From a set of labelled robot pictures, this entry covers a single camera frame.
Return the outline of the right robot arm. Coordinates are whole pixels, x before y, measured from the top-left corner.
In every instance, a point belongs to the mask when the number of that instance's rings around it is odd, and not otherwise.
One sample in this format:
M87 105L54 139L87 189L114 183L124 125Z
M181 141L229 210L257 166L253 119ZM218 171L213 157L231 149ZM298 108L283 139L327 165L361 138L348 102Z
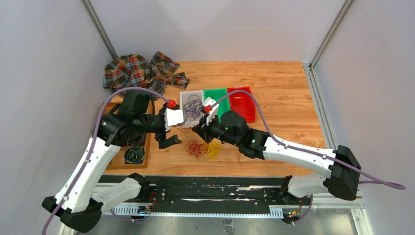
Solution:
M252 159L282 161L312 170L314 173L310 175L284 177L279 195L286 204L306 195L327 192L348 201L357 197L361 166L346 146L322 149L283 140L250 128L234 111L225 112L221 118L204 116L192 131L207 143L218 139L234 145Z

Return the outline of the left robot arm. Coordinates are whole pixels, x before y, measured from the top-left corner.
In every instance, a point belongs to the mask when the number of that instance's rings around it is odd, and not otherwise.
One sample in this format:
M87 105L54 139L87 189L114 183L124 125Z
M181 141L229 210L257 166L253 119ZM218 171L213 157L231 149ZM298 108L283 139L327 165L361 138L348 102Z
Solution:
M121 89L124 99L109 113L101 108L87 148L74 172L55 195L46 197L42 207L77 232L89 232L102 215L126 200L145 202L149 182L134 173L122 182L94 192L104 170L126 141L137 133L154 133L161 149L179 144L177 136L166 135L172 127L184 124L184 114L172 99L165 99L158 114L147 117L147 106L156 92L141 87Z

